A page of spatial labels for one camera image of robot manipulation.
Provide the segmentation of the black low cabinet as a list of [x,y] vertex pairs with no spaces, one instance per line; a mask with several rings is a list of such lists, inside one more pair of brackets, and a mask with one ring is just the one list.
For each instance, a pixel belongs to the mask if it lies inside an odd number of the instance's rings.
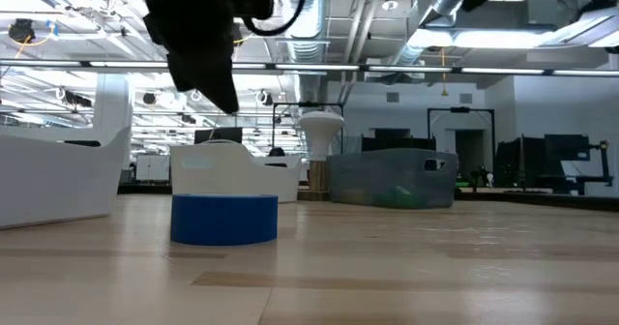
[[362,136],[362,151],[387,149],[425,149],[436,150],[434,138],[413,137],[408,129],[374,129],[374,137]]

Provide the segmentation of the long ceiling light rail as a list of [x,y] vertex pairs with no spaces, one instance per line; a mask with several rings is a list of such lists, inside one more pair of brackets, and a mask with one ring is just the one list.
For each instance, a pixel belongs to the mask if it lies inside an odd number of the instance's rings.
[[[31,60],[0,59],[0,66],[40,69],[69,70],[121,70],[166,71],[165,62],[150,61],[72,61],[72,60]],[[353,64],[290,64],[290,63],[249,63],[232,64],[234,72],[345,72],[371,74],[483,74],[483,75],[534,75],[565,77],[619,78],[619,70],[581,70],[581,69],[520,69],[520,68],[482,68],[482,67],[442,67],[442,66],[386,66]]]

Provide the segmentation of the white cabinet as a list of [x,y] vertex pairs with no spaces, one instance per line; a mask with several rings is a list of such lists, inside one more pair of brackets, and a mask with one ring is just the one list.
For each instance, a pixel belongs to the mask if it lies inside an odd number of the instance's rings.
[[170,178],[169,156],[138,155],[135,165],[137,182],[167,182]]

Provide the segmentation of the dark robot workstation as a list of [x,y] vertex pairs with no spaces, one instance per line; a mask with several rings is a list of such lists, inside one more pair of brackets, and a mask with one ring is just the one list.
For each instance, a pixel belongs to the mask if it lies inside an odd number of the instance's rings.
[[[501,142],[494,159],[494,185],[503,188],[550,189],[554,194],[586,194],[590,183],[613,185],[608,164],[609,143],[596,144],[585,134],[547,134],[542,138],[520,136]],[[601,173],[570,175],[563,163],[590,162],[591,153],[601,156]]]

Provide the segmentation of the small white plastic bin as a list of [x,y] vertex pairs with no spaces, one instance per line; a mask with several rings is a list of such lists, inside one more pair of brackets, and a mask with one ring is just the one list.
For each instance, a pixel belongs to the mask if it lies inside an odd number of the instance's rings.
[[239,143],[205,142],[173,146],[170,167],[175,194],[270,194],[289,203],[298,197],[302,159],[255,157]]

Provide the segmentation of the white building pillar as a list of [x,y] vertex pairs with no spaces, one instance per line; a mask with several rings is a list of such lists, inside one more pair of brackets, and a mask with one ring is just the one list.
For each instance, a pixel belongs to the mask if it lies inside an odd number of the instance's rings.
[[98,74],[94,104],[94,127],[116,133],[129,127],[133,117],[134,92],[126,74]]

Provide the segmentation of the grey plastic bin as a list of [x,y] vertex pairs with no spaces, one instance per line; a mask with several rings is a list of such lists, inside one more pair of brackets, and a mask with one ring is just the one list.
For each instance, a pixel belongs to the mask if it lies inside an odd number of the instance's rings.
[[375,206],[374,197],[403,187],[424,201],[421,209],[449,208],[457,186],[456,154],[425,149],[387,149],[334,155],[327,159],[330,199]]

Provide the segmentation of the black computer monitor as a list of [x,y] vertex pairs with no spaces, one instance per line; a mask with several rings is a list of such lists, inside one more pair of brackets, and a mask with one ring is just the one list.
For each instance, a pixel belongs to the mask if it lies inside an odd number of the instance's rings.
[[243,138],[243,129],[239,127],[232,128],[215,128],[208,130],[197,130],[194,132],[194,143],[200,144],[212,140],[228,140],[241,143]]

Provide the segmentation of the large white plastic bin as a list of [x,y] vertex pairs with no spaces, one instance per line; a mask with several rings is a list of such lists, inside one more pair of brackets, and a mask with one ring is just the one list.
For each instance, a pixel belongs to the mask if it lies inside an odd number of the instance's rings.
[[130,133],[100,147],[0,134],[0,229],[108,216]]

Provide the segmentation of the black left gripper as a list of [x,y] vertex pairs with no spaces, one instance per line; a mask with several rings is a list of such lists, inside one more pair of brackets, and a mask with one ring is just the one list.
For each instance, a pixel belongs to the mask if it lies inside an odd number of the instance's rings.
[[[225,114],[239,111],[232,75],[233,18],[226,0],[144,0],[143,21],[154,44],[166,51],[179,92],[194,87]],[[189,81],[182,65],[190,65]]]

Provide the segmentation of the white mushroom lamp wooden base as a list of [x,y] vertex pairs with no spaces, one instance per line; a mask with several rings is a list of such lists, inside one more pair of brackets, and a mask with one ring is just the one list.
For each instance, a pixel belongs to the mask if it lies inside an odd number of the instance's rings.
[[344,120],[333,112],[313,111],[302,115],[299,125],[309,143],[309,188],[299,190],[298,198],[302,201],[328,201],[327,158],[331,152],[331,141],[343,127]]

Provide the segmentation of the dark blue tape roll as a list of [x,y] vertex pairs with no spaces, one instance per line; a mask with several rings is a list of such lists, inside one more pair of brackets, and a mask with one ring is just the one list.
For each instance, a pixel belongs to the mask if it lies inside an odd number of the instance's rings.
[[279,198],[271,194],[175,194],[170,240],[196,246],[242,246],[278,236]]

